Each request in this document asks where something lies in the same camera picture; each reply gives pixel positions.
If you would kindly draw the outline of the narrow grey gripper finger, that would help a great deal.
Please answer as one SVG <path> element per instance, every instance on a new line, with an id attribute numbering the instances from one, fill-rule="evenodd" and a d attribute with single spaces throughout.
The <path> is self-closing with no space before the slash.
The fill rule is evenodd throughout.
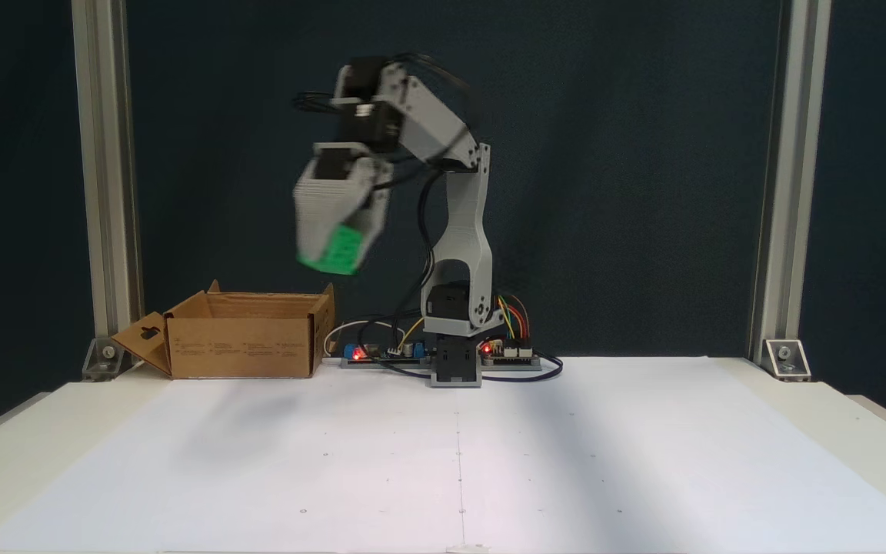
<path id="1" fill-rule="evenodd" d="M 382 234 L 388 213 L 390 190 L 373 189 L 370 185 L 354 183 L 359 203 L 354 213 L 354 230 L 358 235 L 354 270 L 359 270 L 373 243 Z"/>

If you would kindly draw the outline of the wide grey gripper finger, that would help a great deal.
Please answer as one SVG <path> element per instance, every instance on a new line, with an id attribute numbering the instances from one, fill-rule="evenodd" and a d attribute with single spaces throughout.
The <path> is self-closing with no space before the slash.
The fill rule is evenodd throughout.
<path id="1" fill-rule="evenodd" d="M 317 168 L 307 165 L 293 187 L 298 254 L 306 260 L 322 259 L 335 231 L 344 225 L 360 235 L 355 258 L 365 259 L 374 235 L 374 165 L 354 164 L 343 179 L 314 178 Z"/>

